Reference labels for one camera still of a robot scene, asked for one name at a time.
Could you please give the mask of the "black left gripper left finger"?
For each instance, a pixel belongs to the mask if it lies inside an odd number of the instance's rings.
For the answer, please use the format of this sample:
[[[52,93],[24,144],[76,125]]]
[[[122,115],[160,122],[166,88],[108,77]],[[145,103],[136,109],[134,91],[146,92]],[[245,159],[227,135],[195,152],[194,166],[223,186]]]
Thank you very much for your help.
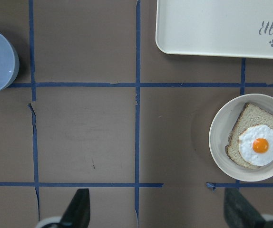
[[[90,222],[89,189],[78,189],[59,224],[61,228],[87,228]]]

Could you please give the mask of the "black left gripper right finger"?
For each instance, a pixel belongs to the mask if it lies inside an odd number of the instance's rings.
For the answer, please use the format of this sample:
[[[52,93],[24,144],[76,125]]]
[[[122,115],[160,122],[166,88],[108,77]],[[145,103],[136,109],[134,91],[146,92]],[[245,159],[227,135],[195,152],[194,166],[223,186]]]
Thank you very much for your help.
[[[224,219],[230,228],[263,228],[266,220],[236,188],[224,190]]]

